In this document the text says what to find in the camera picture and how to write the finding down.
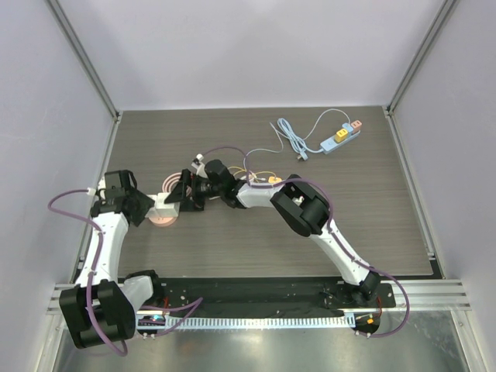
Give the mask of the white cube socket plain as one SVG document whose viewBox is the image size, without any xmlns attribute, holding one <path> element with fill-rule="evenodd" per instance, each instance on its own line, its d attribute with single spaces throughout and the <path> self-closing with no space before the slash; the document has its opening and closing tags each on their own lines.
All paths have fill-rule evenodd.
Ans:
<svg viewBox="0 0 496 372">
<path fill-rule="evenodd" d="M 164 201 L 157 201 L 154 214 L 155 217 L 178 217 L 179 210 L 179 203 L 165 204 Z"/>
</svg>

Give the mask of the white cube socket tiger sticker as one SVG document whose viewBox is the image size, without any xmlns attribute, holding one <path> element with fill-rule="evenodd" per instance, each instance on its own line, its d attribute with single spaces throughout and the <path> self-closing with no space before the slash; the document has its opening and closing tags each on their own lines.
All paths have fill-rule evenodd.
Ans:
<svg viewBox="0 0 496 372">
<path fill-rule="evenodd" d="M 146 217 L 148 219 L 162 219 L 168 217 L 168 207 L 164 204 L 164 193 L 148 195 L 153 200 L 153 206 L 150 208 Z"/>
</svg>

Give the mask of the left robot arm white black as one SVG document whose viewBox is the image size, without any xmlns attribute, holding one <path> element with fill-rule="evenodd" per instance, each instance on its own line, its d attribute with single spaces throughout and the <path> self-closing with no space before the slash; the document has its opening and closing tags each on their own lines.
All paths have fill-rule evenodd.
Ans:
<svg viewBox="0 0 496 372">
<path fill-rule="evenodd" d="M 127 348 L 116 343 L 131 339 L 136 331 L 136 313 L 164 302 L 164 290 L 154 270 L 128 275 L 118 283 L 122 244 L 130 226 L 139 226 L 154 206 L 154 200 L 137 188 L 130 170 L 105 173 L 104 184 L 89 217 L 83 222 L 92 228 L 91 242 L 72 288 L 59 297 L 60 310 L 78 349 L 105 344 L 120 356 Z"/>
</svg>

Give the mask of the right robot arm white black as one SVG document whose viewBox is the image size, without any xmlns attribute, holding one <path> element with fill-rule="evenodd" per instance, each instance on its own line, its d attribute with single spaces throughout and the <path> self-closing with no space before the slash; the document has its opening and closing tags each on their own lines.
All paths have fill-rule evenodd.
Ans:
<svg viewBox="0 0 496 372">
<path fill-rule="evenodd" d="M 207 198 L 220 198 L 230 208 L 275 209 L 292 231 L 315 242 L 334 263 L 355 305 L 368 306 L 377 298 L 379 273 L 340 232 L 330 202 L 298 175 L 251 184 L 248 175 L 236 178 L 220 160 L 211 160 L 195 174 L 184 169 L 165 202 L 178 203 L 182 212 L 199 212 Z"/>
</svg>

